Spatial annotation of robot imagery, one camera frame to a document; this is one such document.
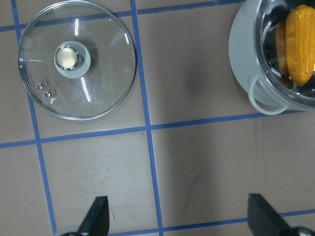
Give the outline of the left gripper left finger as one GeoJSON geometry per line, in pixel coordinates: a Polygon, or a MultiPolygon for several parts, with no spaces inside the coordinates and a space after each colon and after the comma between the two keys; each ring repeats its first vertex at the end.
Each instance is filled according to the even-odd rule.
{"type": "Polygon", "coordinates": [[[110,218],[108,197],[96,197],[84,220],[78,228],[79,236],[107,236],[110,218]]]}

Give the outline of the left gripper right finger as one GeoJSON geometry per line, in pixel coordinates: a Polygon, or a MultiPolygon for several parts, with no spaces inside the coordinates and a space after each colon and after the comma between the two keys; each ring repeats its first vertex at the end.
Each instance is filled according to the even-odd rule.
{"type": "Polygon", "coordinates": [[[254,236],[284,236],[290,226],[261,194],[248,195],[248,227],[254,236]]]}

